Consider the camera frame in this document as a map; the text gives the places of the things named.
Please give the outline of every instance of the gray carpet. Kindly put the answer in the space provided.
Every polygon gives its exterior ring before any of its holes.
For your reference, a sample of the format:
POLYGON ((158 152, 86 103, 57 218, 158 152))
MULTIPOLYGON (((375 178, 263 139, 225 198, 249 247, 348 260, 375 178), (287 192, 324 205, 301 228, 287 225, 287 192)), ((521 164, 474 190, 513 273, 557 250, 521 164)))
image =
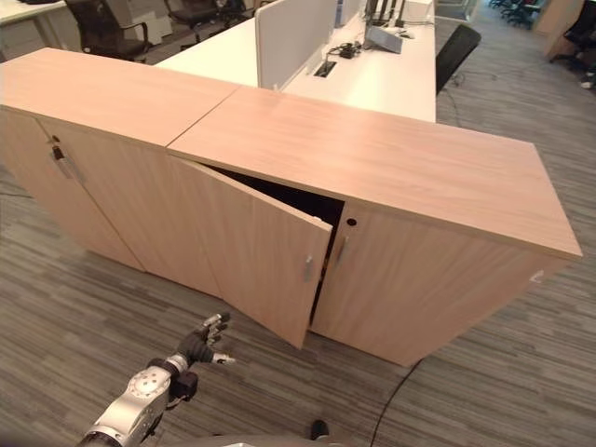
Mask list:
MULTIPOLYGON (((585 259, 424 360, 389 406, 379 447, 596 445, 596 99, 545 63, 540 37, 496 15, 481 9, 482 44, 460 86, 439 95, 439 121, 535 142, 585 259)), ((438 23, 438 46, 455 25, 438 23)), ((0 191, 26 194, 3 169, 0 191)), ((227 309, 82 251, 34 200, 1 196, 0 213, 0 431, 75 445, 148 359, 227 309)), ((196 399, 167 414, 150 445, 304 435, 316 417, 369 444, 407 369, 315 334, 296 351, 233 315, 224 346, 239 363, 201 367, 196 399)))

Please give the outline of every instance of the cabinet top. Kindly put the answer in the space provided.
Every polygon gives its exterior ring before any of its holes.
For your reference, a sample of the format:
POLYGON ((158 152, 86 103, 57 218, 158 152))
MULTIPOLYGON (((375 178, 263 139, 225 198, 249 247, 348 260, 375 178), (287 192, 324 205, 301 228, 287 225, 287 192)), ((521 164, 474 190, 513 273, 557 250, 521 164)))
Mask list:
POLYGON ((44 48, 0 104, 429 223, 581 255, 538 153, 472 130, 44 48))
POLYGON ((237 85, 141 63, 43 48, 0 65, 0 103, 167 145, 237 85))
POLYGON ((169 149, 564 258, 581 256, 528 142, 242 87, 169 149))

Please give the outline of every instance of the shoe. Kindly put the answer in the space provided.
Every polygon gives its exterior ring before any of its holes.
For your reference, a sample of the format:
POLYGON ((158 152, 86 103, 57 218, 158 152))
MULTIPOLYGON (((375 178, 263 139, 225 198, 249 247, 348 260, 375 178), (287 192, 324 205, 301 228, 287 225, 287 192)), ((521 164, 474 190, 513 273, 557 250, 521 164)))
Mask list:
POLYGON ((313 425, 310 426, 310 440, 317 440, 321 436, 329 436, 329 427, 325 421, 317 419, 313 422, 313 425))

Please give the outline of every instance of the cabinet handle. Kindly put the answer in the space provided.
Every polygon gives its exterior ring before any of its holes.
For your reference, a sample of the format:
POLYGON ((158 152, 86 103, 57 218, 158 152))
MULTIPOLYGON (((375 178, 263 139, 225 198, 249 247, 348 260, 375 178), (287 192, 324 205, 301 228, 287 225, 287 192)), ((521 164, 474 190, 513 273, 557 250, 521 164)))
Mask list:
POLYGON ((74 176, 81 184, 85 182, 85 177, 79 170, 78 166, 69 156, 67 156, 61 150, 61 148, 57 144, 52 146, 52 152, 50 152, 49 155, 52 157, 52 160, 54 160, 58 168, 61 170, 62 174, 64 174, 64 177, 66 177, 67 179, 72 179, 73 176, 71 175, 71 172, 73 172, 74 176))
POLYGON ((335 263, 335 265, 339 265, 340 261, 344 257, 345 247, 347 246, 347 243, 349 241, 350 241, 350 238, 348 236, 344 236, 344 241, 342 242, 342 247, 340 247, 339 253, 337 253, 337 262, 335 263))
POLYGON ((305 282, 309 282, 310 279, 313 277, 313 257, 309 254, 306 258, 305 264, 305 282))
POLYGON ((49 153, 49 157, 52 159, 56 166, 61 171, 62 175, 67 179, 71 180, 73 176, 71 175, 70 171, 66 167, 66 157, 64 153, 58 146, 52 147, 51 152, 49 153))

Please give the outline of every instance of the robotic arm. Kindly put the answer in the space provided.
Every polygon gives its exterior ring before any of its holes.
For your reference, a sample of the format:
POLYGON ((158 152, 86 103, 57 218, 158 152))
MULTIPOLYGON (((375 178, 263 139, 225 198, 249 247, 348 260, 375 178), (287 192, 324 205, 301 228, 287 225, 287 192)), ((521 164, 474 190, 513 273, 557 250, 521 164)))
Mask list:
POLYGON ((228 313, 207 318, 190 332, 167 359, 153 359, 129 380, 127 389, 114 400, 77 447, 138 447, 153 435, 166 410, 196 393, 198 379, 189 372, 195 362, 231 363, 211 346, 221 339, 230 319, 228 313))

